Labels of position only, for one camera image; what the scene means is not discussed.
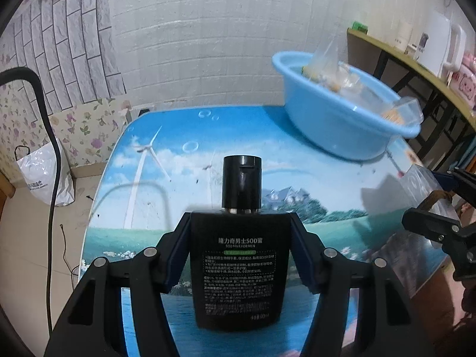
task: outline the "sky illustration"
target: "sky illustration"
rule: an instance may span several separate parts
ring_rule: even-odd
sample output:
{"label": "sky illustration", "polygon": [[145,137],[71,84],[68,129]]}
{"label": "sky illustration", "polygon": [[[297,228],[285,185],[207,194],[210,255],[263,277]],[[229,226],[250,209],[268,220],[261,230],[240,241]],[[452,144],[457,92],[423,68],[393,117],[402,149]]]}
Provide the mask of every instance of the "sky illustration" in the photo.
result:
{"label": "sky illustration", "polygon": [[[140,151],[158,130],[152,149],[162,168],[149,150]],[[392,160],[384,155],[363,164],[332,157],[308,142],[281,107],[147,113],[129,125],[118,141],[96,194],[90,226],[124,227],[142,155],[145,161],[137,186],[132,228],[168,231],[175,228],[185,211],[221,207],[225,156],[260,156],[263,188],[303,188],[332,212],[367,209],[362,188],[378,189],[389,176],[396,179],[399,170],[408,170],[408,146],[398,139],[389,150]],[[387,210],[396,207],[390,201],[388,206],[379,206]]]}

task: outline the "blue plastic basin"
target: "blue plastic basin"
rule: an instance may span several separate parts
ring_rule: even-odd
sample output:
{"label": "blue plastic basin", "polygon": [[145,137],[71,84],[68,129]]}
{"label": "blue plastic basin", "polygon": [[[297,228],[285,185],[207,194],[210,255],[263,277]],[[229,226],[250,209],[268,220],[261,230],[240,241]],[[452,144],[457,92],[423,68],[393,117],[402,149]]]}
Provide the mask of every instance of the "blue plastic basin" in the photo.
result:
{"label": "blue plastic basin", "polygon": [[[350,160],[369,160],[385,152],[398,136],[414,138],[420,125],[402,126],[356,107],[338,94],[301,75],[311,60],[307,52],[283,51],[273,56],[273,66],[284,77],[286,111],[294,125],[324,150]],[[389,102],[400,96],[368,73],[351,68],[362,82]]]}

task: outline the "black bottle cap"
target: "black bottle cap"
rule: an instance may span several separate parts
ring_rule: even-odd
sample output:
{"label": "black bottle cap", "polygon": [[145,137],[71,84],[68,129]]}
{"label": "black bottle cap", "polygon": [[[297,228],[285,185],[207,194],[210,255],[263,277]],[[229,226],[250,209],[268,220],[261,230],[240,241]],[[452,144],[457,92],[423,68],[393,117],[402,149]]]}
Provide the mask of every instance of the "black bottle cap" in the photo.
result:
{"label": "black bottle cap", "polygon": [[261,209],[261,158],[228,156],[223,159],[221,206],[227,209]]}

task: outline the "black bottle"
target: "black bottle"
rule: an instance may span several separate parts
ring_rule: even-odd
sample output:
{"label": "black bottle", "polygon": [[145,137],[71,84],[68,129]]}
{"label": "black bottle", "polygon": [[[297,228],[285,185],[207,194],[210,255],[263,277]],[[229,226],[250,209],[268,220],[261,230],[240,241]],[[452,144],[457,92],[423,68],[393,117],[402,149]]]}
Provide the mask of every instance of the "black bottle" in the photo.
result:
{"label": "black bottle", "polygon": [[223,162],[222,210],[192,212],[190,268],[200,328],[239,331],[279,319],[291,242],[288,213],[261,213],[261,158]]}

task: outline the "pink container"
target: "pink container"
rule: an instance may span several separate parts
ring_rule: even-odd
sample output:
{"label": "pink container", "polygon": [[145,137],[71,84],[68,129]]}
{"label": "pink container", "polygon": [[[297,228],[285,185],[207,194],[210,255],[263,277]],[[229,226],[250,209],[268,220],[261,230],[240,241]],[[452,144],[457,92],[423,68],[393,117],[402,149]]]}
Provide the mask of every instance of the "pink container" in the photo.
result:
{"label": "pink container", "polygon": [[471,54],[469,51],[465,51],[463,55],[462,63],[468,67],[471,71],[476,73],[476,56]]}
{"label": "pink container", "polygon": [[476,75],[466,64],[461,64],[459,71],[453,73],[449,87],[465,99],[472,110],[476,110]]}

